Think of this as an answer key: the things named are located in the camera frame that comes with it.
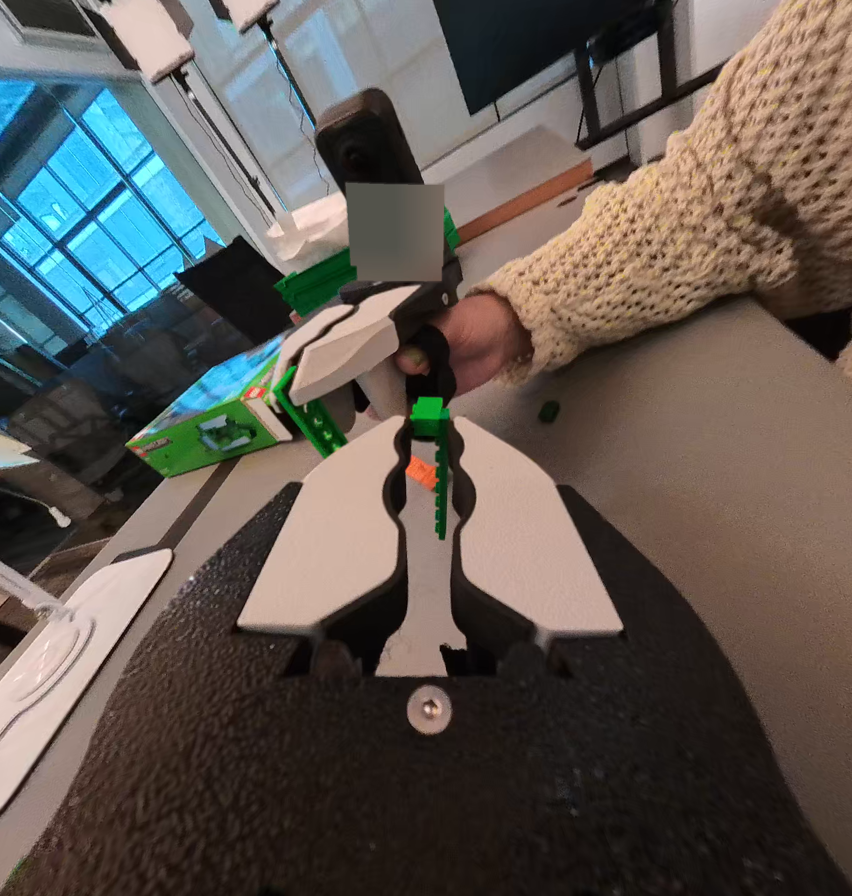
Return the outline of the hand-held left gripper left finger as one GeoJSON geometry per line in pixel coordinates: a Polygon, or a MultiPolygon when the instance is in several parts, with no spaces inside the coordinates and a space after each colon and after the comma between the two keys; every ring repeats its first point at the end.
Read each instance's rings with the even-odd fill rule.
{"type": "Polygon", "coordinates": [[[375,673],[408,609],[408,419],[394,416],[305,477],[237,627],[342,644],[375,673]]]}

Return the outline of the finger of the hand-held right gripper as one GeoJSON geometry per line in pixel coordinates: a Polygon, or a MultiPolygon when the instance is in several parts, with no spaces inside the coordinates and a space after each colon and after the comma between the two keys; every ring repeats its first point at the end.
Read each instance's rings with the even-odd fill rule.
{"type": "Polygon", "coordinates": [[[272,374],[272,392],[292,367],[297,367],[302,385],[312,385],[315,392],[350,392],[352,387],[329,380],[324,362],[315,358],[314,347],[340,322],[356,313],[348,304],[323,308],[294,328],[282,341],[272,374]]]}
{"type": "Polygon", "coordinates": [[[375,293],[308,344],[289,389],[292,403],[301,406],[320,399],[393,355],[401,344],[393,315],[419,289],[419,284],[411,284],[375,293]]]}

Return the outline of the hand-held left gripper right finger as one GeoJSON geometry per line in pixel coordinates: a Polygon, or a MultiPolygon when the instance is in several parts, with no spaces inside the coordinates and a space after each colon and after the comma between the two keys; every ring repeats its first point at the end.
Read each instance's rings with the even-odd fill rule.
{"type": "Polygon", "coordinates": [[[450,602],[463,649],[448,676],[494,675],[512,651],[625,627],[554,478],[466,417],[448,426],[454,528],[450,602]]]}

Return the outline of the long green lego plate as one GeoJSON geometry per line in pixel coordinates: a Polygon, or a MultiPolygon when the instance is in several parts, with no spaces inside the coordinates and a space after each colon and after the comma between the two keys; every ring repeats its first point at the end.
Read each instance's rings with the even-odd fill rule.
{"type": "Polygon", "coordinates": [[[285,412],[297,429],[317,450],[322,458],[328,458],[347,444],[348,440],[320,399],[297,405],[289,397],[297,365],[288,368],[280,379],[274,377],[272,395],[278,408],[285,412]]]}

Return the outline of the person's right forearm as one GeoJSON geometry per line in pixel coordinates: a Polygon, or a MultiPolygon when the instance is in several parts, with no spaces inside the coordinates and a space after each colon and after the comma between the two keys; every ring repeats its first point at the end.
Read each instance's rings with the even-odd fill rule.
{"type": "Polygon", "coordinates": [[[726,296],[779,319],[852,308],[852,1],[780,3],[660,161],[474,292],[531,334],[511,385],[726,296]]]}

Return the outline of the green lego box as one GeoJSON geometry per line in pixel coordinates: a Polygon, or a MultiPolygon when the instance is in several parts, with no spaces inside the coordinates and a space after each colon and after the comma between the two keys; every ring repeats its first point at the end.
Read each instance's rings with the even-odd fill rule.
{"type": "Polygon", "coordinates": [[[268,399],[282,334],[208,370],[127,443],[164,477],[251,454],[294,433],[268,399]]]}

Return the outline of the person's right hand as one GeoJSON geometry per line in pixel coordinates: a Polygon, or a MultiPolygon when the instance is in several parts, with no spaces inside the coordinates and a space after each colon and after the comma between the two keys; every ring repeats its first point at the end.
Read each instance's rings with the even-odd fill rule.
{"type": "Polygon", "coordinates": [[[487,384],[518,361],[529,361],[532,340],[510,303],[499,295],[472,293],[429,320],[449,347],[460,396],[487,384]]]}

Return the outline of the green plastic bins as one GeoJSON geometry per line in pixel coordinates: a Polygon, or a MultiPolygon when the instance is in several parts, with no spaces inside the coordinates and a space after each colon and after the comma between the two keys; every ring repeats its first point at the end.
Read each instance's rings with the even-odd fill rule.
{"type": "MultiPolygon", "coordinates": [[[[460,242],[454,219],[449,209],[445,209],[443,280],[453,291],[464,278],[462,265],[454,252],[460,242]]],[[[357,269],[351,264],[350,249],[345,247],[305,271],[286,275],[275,285],[275,289],[289,308],[289,321],[299,323],[302,318],[337,297],[341,287],[355,280],[357,269]]]]}

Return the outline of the white paper bags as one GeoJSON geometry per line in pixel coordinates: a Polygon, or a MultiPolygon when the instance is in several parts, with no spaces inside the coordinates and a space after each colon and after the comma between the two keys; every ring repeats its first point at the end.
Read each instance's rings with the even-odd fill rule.
{"type": "Polygon", "coordinates": [[[299,270],[320,263],[350,246],[345,196],[332,191],[278,217],[266,232],[267,245],[281,263],[299,270]]]}

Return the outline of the studio light on stand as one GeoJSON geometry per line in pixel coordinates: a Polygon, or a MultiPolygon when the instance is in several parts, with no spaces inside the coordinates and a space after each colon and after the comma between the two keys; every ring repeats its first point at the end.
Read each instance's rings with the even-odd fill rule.
{"type": "Polygon", "coordinates": [[[182,3],[89,2],[87,10],[99,18],[97,30],[124,67],[140,72],[149,84],[171,81],[179,88],[188,106],[199,114],[214,147],[223,151],[233,166],[239,184],[251,190],[263,220],[274,223],[276,211],[259,178],[242,161],[189,82],[189,71],[196,67],[190,40],[194,23],[182,3]]]}
{"type": "Polygon", "coordinates": [[[331,184],[320,166],[314,141],[317,119],[275,36],[273,11],[279,4],[279,1],[210,1],[214,15],[219,20],[230,23],[238,34],[244,35],[250,30],[256,29],[263,35],[266,45],[275,58],[277,68],[287,83],[289,102],[295,101],[297,104],[299,131],[311,148],[312,161],[324,185],[324,194],[330,196],[331,184]]]}

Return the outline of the large paned window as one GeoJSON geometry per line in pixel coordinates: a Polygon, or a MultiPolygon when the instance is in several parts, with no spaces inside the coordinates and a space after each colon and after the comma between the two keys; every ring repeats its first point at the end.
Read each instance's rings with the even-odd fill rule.
{"type": "Polygon", "coordinates": [[[224,245],[111,89],[0,80],[0,256],[85,332],[224,245]]]}

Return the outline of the black television stand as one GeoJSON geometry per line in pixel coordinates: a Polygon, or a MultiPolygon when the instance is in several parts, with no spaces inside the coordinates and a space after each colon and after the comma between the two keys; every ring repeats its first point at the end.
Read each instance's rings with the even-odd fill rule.
{"type": "Polygon", "coordinates": [[[710,86],[720,76],[722,61],[701,73],[679,73],[678,2],[625,2],[624,10],[607,14],[601,24],[577,39],[573,53],[581,112],[575,147],[587,152],[601,143],[628,136],[656,116],[710,86]],[[598,89],[610,75],[619,110],[602,118],[598,89]]]}

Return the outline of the white book stand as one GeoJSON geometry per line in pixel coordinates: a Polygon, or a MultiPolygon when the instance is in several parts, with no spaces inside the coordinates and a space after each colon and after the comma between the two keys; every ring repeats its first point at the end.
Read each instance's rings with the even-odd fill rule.
{"type": "Polygon", "coordinates": [[[156,546],[129,552],[53,604],[0,678],[0,814],[172,565],[156,546]]]}

